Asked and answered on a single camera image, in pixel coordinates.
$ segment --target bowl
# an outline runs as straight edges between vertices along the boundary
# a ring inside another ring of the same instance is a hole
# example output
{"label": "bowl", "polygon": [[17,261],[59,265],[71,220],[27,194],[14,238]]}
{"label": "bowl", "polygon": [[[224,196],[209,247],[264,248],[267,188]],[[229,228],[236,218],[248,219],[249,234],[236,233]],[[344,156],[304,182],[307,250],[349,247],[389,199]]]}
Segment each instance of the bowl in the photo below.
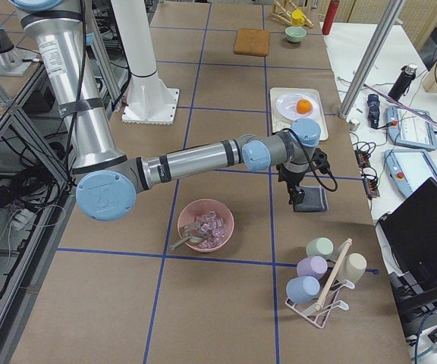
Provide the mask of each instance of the bowl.
{"label": "bowl", "polygon": [[291,43],[301,42],[307,36],[307,32],[302,27],[288,27],[285,33],[286,39]]}
{"label": "bowl", "polygon": [[211,211],[215,211],[217,218],[221,218],[224,221],[225,236],[223,237],[222,243],[209,249],[199,248],[198,246],[200,244],[197,244],[196,246],[186,243],[191,249],[197,252],[215,252],[228,242],[232,236],[232,232],[234,231],[234,216],[232,215],[231,210],[229,210],[226,205],[220,201],[217,201],[216,199],[198,199],[186,205],[178,216],[178,234],[180,235],[180,238],[182,238],[181,228],[184,225],[195,222],[197,217],[207,215]]}

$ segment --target orange fruit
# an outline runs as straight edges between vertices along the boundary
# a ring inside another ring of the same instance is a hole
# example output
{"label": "orange fruit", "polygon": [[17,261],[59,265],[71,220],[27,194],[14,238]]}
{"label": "orange fruit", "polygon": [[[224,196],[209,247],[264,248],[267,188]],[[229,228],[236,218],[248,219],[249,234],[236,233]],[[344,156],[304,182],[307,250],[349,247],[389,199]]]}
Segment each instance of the orange fruit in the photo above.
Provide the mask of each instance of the orange fruit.
{"label": "orange fruit", "polygon": [[312,108],[313,105],[311,105],[311,102],[306,99],[301,99],[296,104],[296,111],[298,114],[307,114]]}

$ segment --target black monitor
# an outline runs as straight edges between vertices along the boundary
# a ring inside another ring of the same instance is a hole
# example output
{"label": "black monitor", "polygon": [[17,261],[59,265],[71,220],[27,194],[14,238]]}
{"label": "black monitor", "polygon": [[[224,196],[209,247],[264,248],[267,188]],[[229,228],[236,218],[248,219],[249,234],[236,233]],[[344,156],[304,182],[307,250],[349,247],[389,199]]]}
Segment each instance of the black monitor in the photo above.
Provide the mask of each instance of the black monitor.
{"label": "black monitor", "polygon": [[437,289],[437,182],[426,180],[379,223],[401,270],[423,290]]}

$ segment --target white table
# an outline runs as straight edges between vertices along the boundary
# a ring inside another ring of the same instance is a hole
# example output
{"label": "white table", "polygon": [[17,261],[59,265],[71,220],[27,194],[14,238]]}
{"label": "white table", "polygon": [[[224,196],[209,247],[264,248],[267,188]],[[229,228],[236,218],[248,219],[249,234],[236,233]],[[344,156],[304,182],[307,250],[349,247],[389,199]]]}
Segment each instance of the white table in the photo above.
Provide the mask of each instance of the white table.
{"label": "white table", "polygon": [[[352,80],[354,72],[363,57],[375,28],[375,24],[334,23],[330,34],[324,36],[341,99],[343,99],[345,95],[341,90],[346,91],[348,84],[339,80],[338,77],[349,81]],[[418,64],[417,75],[422,75],[412,82],[408,94],[402,96],[399,101],[405,105],[410,105],[412,108],[429,111],[432,119],[437,122],[437,93],[426,93],[420,85],[423,76],[427,73],[423,73],[426,68],[401,26],[396,25],[391,30],[389,37],[385,41],[376,59],[374,67],[366,79],[366,84],[372,86],[374,84],[393,83],[401,72],[402,66],[409,63]],[[378,86],[377,89],[388,93],[391,89],[391,85]],[[360,126],[355,132],[360,141],[375,142],[380,145],[385,143],[385,130],[380,131],[370,128],[367,120],[366,100],[370,93],[372,93],[372,91],[368,89],[364,89],[360,92],[354,107],[347,117],[347,121],[352,118],[356,118],[360,121]],[[390,105],[382,99],[382,97],[379,97],[379,99],[381,100],[381,120],[379,124],[383,125],[385,122],[385,110]],[[352,143],[356,141],[357,138],[352,136]],[[387,143],[383,146],[378,146],[372,154],[370,164],[377,170],[378,174],[382,173],[384,167],[384,151],[390,150],[393,147],[394,144],[388,138]],[[430,152],[430,156],[437,167],[437,150]],[[373,199],[372,204],[372,217],[374,221],[377,221],[384,213],[394,211],[404,201],[404,198],[398,192],[394,182],[385,172],[380,178],[379,192],[380,197]],[[390,249],[380,228],[377,228],[377,235],[382,247],[382,252],[384,253],[387,269],[389,272],[396,271],[395,265],[391,264]],[[423,335],[420,339],[419,353],[429,347],[430,344],[431,342],[428,337]],[[421,358],[418,362],[437,363],[437,351]]]}

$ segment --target black thermos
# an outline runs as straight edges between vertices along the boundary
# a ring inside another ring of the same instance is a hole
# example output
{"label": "black thermos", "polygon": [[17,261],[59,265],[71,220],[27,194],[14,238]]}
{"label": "black thermos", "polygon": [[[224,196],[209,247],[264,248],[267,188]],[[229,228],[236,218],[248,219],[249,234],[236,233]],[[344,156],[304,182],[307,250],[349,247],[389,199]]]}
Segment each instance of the black thermos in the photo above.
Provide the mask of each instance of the black thermos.
{"label": "black thermos", "polygon": [[402,72],[394,83],[394,86],[388,92],[390,98],[399,101],[403,93],[409,87],[412,80],[416,78],[416,64],[409,64],[402,67]]}

